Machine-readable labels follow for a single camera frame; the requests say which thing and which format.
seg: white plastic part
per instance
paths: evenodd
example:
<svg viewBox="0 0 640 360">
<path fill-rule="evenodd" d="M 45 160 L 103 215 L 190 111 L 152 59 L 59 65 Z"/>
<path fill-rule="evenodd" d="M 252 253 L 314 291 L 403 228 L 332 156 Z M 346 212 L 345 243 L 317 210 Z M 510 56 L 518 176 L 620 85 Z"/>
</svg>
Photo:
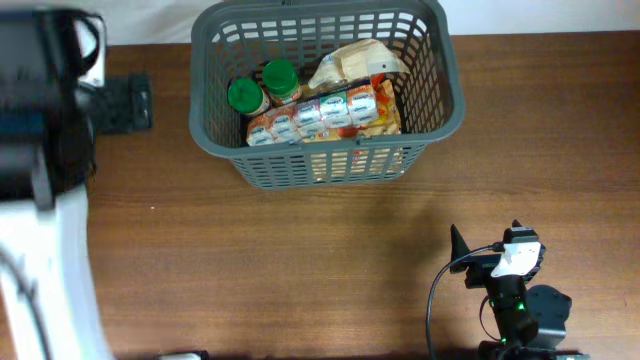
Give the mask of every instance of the white plastic part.
<svg viewBox="0 0 640 360">
<path fill-rule="evenodd" d="M 0 246 L 35 288 L 54 360 L 114 359 L 89 267 L 87 210 L 84 186 L 58 196 L 51 211 L 38 211 L 33 201 L 0 203 Z M 0 283 L 18 359 L 44 359 L 28 303 L 1 266 Z"/>
<path fill-rule="evenodd" d="M 87 25 L 82 21 L 75 22 L 76 33 L 78 34 L 78 42 L 80 43 L 80 50 L 82 52 L 82 56 L 86 57 L 92 51 L 95 50 L 96 46 L 99 47 L 98 58 L 96 59 L 96 63 L 87 71 L 86 74 L 80 77 L 78 81 L 85 83 L 87 85 L 93 87 L 102 87 L 104 86 L 104 72 L 105 72 L 105 58 L 107 53 L 107 30 L 104 24 L 104 21 L 99 16 L 91 16 L 88 20 L 93 24 L 98 30 L 99 41 L 98 44 L 94 35 L 89 31 Z"/>
<path fill-rule="evenodd" d="M 504 254 L 498 266 L 491 272 L 492 277 L 506 275 L 526 275 L 538 262 L 540 242 L 504 244 Z"/>
</svg>

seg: black bracket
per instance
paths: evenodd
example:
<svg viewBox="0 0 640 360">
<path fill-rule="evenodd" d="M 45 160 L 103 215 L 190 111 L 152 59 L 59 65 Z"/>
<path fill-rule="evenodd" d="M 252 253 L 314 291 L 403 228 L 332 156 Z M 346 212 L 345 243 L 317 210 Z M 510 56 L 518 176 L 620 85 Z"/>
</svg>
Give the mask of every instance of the black bracket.
<svg viewBox="0 0 640 360">
<path fill-rule="evenodd" d="M 535 231 L 531 228 L 524 228 L 518 220 L 513 220 L 512 228 L 505 230 L 503 238 L 505 243 L 518 242 L 520 239 L 531 241 L 533 237 L 537 240 L 538 235 Z M 542 260 L 544 260 L 543 255 L 545 251 L 546 247 L 541 245 L 540 255 L 538 256 L 536 266 L 534 266 L 528 274 L 523 276 L 525 284 L 531 281 L 538 271 L 540 271 L 540 264 L 542 263 Z M 451 225 L 451 261 L 465 256 L 469 254 L 469 252 L 469 246 L 467 246 L 467 243 L 464 241 L 464 238 L 458 231 L 458 228 L 456 228 L 455 225 Z M 487 273 L 491 273 L 491 271 L 498 266 L 500 258 L 500 254 L 472 256 L 455 266 L 452 266 L 450 272 L 452 274 L 457 274 L 466 270 L 466 287 L 468 289 L 483 288 L 484 276 L 486 276 Z"/>
</svg>

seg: white panel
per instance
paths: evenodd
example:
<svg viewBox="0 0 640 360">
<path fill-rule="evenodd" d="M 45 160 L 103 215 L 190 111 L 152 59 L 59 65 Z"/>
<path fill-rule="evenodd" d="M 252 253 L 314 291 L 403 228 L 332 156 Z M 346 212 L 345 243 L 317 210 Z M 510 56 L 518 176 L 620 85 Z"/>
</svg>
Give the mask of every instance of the white panel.
<svg viewBox="0 0 640 360">
<path fill-rule="evenodd" d="M 121 45 L 189 42 L 195 19 L 204 9 L 219 0 L 50 0 L 49 3 L 51 2 L 98 11 L 107 22 L 109 43 Z M 440 2 L 447 12 L 449 29 L 454 35 L 640 29 L 640 0 Z"/>
<path fill-rule="evenodd" d="M 640 0 L 440 0 L 452 34 L 640 29 Z"/>
</svg>

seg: wood grain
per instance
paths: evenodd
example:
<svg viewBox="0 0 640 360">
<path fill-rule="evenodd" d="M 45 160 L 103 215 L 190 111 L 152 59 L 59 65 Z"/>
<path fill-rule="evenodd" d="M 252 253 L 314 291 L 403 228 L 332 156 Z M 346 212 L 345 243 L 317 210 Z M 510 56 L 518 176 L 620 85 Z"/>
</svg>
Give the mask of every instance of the wood grain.
<svg viewBox="0 0 640 360">
<path fill-rule="evenodd" d="M 449 226 L 472 247 L 511 220 L 548 247 L 533 284 L 573 298 L 563 348 L 640 353 L 640 33 L 455 37 L 462 128 L 394 182 L 263 192 L 192 141 L 190 47 L 112 48 L 153 79 L 151 133 L 99 140 L 89 246 L 122 357 L 176 349 L 332 357 L 425 353 Z M 443 278 L 435 341 L 475 348 L 484 297 Z M 0 358 L 13 350 L 0 318 Z M 485 322 L 496 332 L 490 314 Z"/>
</svg>

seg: black device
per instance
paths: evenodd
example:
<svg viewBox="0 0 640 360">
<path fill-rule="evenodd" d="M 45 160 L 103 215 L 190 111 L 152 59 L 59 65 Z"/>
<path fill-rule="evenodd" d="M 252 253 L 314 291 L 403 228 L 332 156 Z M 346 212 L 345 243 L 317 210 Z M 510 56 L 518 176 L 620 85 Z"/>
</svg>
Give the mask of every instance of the black device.
<svg viewBox="0 0 640 360">
<path fill-rule="evenodd" d="M 106 51 L 101 21 L 65 8 L 0 13 L 0 201 L 32 198 L 39 209 L 53 209 L 57 194 L 93 174 L 97 134 L 151 127 L 146 75 L 104 86 L 79 81 L 104 67 L 97 64 Z M 78 24 L 94 38 L 89 53 Z"/>
<path fill-rule="evenodd" d="M 524 227 L 514 220 L 512 227 L 505 230 L 502 242 L 471 251 L 456 226 L 451 226 L 451 262 L 436 277 L 427 308 L 427 341 L 432 359 L 436 357 L 430 335 L 431 304 L 437 281 L 447 269 L 454 274 L 466 271 L 467 289 L 485 288 L 487 291 L 480 311 L 482 313 L 484 304 L 489 302 L 498 325 L 500 339 L 481 342 L 478 347 L 478 359 L 589 359 L 588 355 L 579 352 L 556 349 L 567 334 L 565 322 L 569 317 L 571 298 L 547 285 L 534 286 L 528 290 L 526 288 L 526 284 L 540 271 L 546 252 L 544 245 L 540 244 L 535 266 L 526 274 L 492 276 L 502 255 L 476 255 L 489 250 L 505 251 L 506 244 L 536 242 L 539 242 L 539 239 L 533 228 Z"/>
</svg>

